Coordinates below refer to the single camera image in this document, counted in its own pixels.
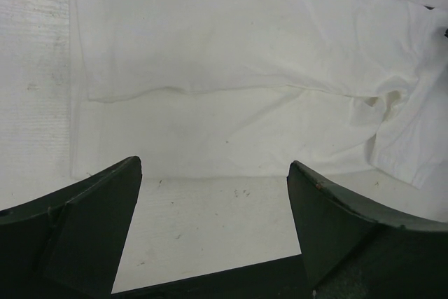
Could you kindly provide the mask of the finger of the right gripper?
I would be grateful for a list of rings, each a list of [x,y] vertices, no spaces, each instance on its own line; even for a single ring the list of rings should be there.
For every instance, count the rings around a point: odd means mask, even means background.
[[[427,37],[441,37],[447,35],[447,10],[431,6],[426,9],[426,26],[424,35]]]

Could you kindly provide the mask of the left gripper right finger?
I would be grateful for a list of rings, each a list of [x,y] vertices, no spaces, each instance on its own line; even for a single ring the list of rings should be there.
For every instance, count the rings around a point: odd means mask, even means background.
[[[447,224],[386,207],[300,162],[287,178],[316,298],[446,298]]]

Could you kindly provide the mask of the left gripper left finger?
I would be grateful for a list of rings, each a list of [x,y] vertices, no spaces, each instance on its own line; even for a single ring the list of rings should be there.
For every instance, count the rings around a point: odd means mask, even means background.
[[[1,211],[2,298],[110,298],[142,181],[128,157]]]

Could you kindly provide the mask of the white t shirt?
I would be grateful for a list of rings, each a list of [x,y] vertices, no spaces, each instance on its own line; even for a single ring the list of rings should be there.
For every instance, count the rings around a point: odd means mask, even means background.
[[[447,38],[409,0],[69,0],[71,175],[447,176]]]

